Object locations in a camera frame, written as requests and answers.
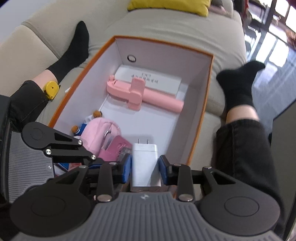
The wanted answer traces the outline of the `pink card holder wallet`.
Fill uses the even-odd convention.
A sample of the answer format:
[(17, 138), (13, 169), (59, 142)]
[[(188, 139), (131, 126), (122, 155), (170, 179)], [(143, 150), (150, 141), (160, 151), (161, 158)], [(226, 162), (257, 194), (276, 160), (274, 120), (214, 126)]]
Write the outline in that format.
[(131, 149), (132, 144), (122, 136), (115, 136), (107, 147), (101, 148), (98, 157), (105, 162), (115, 162), (123, 148)]

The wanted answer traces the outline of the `brown plush toy blue shirt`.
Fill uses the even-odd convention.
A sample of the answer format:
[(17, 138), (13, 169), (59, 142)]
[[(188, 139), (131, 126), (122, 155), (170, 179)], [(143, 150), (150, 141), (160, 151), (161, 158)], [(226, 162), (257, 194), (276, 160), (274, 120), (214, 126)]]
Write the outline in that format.
[(87, 125), (91, 120), (93, 120), (94, 118), (101, 118), (101, 117), (102, 117), (102, 112), (99, 111), (99, 110), (95, 110), (95, 111), (93, 112), (92, 115), (87, 116), (87, 117), (85, 118), (84, 122), (83, 122), (81, 125), (79, 125), (79, 126), (73, 126), (73, 127), (71, 128), (71, 132), (72, 132), (72, 134), (74, 135), (74, 137), (75, 137), (75, 136), (81, 136), (82, 133), (83, 133), (83, 131), (84, 131), (84, 129), (85, 129), (85, 127), (86, 127), (86, 125)]

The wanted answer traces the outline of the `white power adapter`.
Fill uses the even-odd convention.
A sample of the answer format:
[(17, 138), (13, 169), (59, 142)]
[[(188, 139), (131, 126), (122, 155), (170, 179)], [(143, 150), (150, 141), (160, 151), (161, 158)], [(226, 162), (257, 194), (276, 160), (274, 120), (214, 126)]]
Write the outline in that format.
[(131, 192), (155, 192), (161, 187), (158, 146), (140, 138), (132, 146)]

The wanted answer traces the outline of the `pink mini backpack pouch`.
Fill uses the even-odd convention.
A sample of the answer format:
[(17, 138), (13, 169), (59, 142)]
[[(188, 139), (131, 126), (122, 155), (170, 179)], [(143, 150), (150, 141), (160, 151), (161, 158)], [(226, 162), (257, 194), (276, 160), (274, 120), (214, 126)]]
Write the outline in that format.
[(118, 135), (121, 135), (121, 130), (117, 123), (106, 118), (94, 118), (86, 125), (80, 140), (86, 150), (98, 157), (104, 143)]

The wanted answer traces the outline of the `orange white cardboard box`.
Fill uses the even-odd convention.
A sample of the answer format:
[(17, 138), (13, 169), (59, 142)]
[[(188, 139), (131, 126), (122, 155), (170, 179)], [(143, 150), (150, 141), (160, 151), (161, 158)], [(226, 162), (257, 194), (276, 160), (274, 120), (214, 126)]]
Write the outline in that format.
[(138, 153), (133, 191), (170, 191), (156, 157), (189, 164), (206, 109), (214, 56), (180, 44), (131, 36), (112, 37), (65, 94), (49, 126), (71, 135), (84, 121), (83, 145), (96, 156), (122, 136)]

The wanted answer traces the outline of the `white booklet box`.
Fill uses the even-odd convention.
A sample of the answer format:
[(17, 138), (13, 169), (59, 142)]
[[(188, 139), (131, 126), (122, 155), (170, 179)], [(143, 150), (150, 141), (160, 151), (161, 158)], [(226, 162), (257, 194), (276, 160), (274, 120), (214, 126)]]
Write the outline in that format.
[(124, 82), (132, 82), (133, 78), (145, 80), (145, 87), (155, 91), (176, 96), (182, 78), (149, 69), (136, 68), (129, 65), (120, 65), (115, 78)]

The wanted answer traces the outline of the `blue ocean park tag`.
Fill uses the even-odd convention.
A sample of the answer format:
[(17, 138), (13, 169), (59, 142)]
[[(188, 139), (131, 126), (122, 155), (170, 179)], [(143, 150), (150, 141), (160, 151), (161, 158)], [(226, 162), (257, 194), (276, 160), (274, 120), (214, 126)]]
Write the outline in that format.
[(70, 166), (70, 164), (69, 163), (56, 163), (56, 165), (58, 166), (58, 167), (60, 167), (61, 169), (64, 169), (64, 170), (69, 170), (69, 166)]

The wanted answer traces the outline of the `yellow tape measure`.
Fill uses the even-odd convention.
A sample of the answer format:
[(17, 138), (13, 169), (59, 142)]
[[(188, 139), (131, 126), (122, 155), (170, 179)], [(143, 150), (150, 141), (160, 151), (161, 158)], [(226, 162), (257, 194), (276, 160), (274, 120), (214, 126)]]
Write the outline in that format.
[(60, 90), (60, 85), (55, 81), (49, 81), (44, 87), (44, 93), (49, 100), (53, 100)]

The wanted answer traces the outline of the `person's left leg black sock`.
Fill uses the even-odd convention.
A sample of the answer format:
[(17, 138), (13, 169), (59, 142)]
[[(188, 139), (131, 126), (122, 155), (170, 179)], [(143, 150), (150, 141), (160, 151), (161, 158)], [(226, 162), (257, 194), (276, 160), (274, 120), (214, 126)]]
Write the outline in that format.
[(44, 93), (49, 81), (60, 85), (65, 76), (82, 64), (89, 56), (89, 33), (86, 24), (80, 21), (67, 51), (54, 64), (32, 80), (26, 80), (10, 97), (10, 119), (13, 129), (21, 132), (23, 127), (35, 121), (50, 100)]

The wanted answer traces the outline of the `person's leg black sock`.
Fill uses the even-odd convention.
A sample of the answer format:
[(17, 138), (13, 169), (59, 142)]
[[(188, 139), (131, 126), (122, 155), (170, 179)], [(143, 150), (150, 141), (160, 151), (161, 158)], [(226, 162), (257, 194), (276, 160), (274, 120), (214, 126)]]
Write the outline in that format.
[(10, 119), (13, 129), (21, 132), (23, 127), (35, 121), (50, 100), (44, 93), (49, 81), (60, 85), (65, 76), (82, 64), (89, 56), (89, 33), (86, 24), (80, 21), (67, 51), (54, 64), (32, 80), (26, 80), (10, 97)]
[(274, 232), (283, 237), (285, 207), (280, 195), (270, 143), (252, 99), (252, 85), (265, 65), (250, 61), (240, 68), (221, 71), (216, 79), (225, 95), (227, 117), (216, 132), (217, 170), (270, 196), (280, 206)]

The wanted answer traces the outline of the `beige fabric sofa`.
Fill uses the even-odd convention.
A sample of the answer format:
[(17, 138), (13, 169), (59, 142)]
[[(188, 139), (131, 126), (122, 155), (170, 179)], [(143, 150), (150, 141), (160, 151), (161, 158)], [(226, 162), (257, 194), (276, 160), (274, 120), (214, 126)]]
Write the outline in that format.
[(90, 35), (90, 55), (115, 35), (158, 39), (204, 50), (214, 55), (211, 83), (201, 132), (191, 161), (193, 169), (211, 164), (216, 131), (224, 120), (224, 94), (216, 75), (246, 61), (239, 13), (208, 17), (167, 9), (127, 10), (128, 1), (54, 1), (34, 13), (1, 42), (1, 94), (56, 62), (67, 50), (79, 21)]

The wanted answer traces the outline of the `person's right leg black sock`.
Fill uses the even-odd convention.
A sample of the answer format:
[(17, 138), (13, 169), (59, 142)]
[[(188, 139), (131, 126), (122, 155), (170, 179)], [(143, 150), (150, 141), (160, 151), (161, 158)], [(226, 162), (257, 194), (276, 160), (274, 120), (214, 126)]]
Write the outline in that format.
[(274, 232), (283, 237), (285, 207), (280, 195), (270, 143), (252, 99), (252, 85), (265, 65), (250, 61), (240, 68), (221, 71), (216, 79), (225, 95), (227, 117), (216, 132), (217, 170), (270, 196), (280, 206)]

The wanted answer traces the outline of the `yellow cushion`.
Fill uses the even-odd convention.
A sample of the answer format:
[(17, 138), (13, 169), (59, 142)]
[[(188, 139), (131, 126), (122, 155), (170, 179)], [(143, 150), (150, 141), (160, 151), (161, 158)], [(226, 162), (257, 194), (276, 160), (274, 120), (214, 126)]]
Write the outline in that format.
[(207, 17), (210, 5), (210, 0), (132, 0), (127, 10), (169, 9)]

